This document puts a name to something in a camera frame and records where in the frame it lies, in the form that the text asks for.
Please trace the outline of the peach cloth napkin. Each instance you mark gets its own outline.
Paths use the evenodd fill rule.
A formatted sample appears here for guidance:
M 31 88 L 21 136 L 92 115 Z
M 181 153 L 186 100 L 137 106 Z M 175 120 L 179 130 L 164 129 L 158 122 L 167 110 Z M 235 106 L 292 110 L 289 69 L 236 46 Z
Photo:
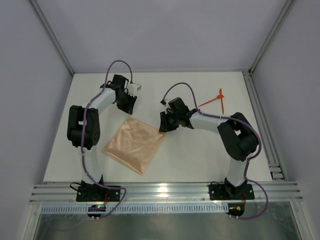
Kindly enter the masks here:
M 128 117 L 101 152 L 143 176 L 165 138 L 156 128 Z

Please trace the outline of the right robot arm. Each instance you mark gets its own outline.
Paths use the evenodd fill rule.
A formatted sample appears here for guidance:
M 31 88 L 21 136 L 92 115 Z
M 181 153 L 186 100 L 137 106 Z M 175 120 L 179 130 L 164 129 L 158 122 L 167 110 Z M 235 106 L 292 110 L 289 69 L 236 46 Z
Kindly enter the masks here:
M 224 193 L 228 199 L 242 197 L 248 184 L 250 157 L 260 144 L 258 135 L 244 115 L 236 112 L 232 116 L 213 117 L 195 108 L 190 110 L 180 97 L 169 101 L 168 106 L 160 113 L 159 132 L 171 132 L 181 126 L 218 134 L 230 156 L 228 174 L 223 184 Z

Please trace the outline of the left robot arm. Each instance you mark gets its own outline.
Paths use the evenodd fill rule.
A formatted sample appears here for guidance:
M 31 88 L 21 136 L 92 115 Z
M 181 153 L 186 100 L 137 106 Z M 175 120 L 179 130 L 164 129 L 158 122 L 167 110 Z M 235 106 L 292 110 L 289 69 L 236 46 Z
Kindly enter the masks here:
M 81 157 L 83 177 L 80 194 L 119 190 L 120 187 L 104 186 L 103 173 L 99 168 L 97 144 L 101 137 L 100 114 L 115 104 L 126 114 L 132 115 L 141 85 L 115 74 L 106 80 L 99 92 L 84 105 L 72 105 L 68 113 L 67 139 L 77 148 Z

